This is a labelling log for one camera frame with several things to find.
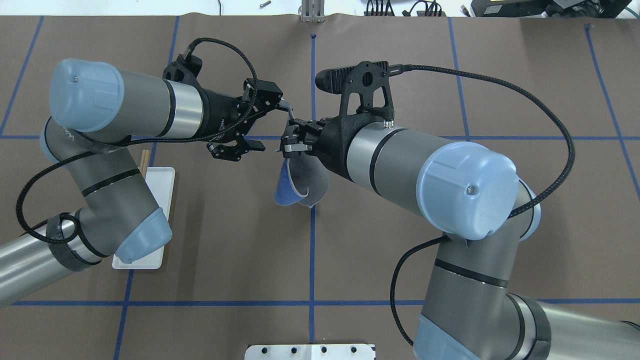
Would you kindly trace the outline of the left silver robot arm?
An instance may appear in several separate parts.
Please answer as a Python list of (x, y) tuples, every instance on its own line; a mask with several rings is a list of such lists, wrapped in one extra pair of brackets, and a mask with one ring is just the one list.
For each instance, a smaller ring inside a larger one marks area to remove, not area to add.
[(268, 112), (290, 109), (281, 89), (249, 78), (242, 96), (223, 95), (199, 84), (201, 68), (187, 55), (162, 77), (73, 58), (57, 64), (39, 143), (86, 205), (1, 247), (2, 306), (110, 256), (132, 264), (170, 241), (169, 221), (127, 148), (132, 137), (206, 141), (214, 158), (233, 162), (265, 150), (245, 135)]

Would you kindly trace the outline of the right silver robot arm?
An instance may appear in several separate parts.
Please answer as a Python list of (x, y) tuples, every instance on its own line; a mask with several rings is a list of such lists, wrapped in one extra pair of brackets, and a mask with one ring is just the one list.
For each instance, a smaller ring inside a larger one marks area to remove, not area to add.
[(502, 153), (375, 120), (364, 112), (304, 121), (290, 117), (286, 157), (341, 161), (333, 172), (423, 216), (443, 234), (418, 317), (419, 360), (637, 360), (639, 326), (544, 304), (508, 285), (521, 240), (540, 208)]

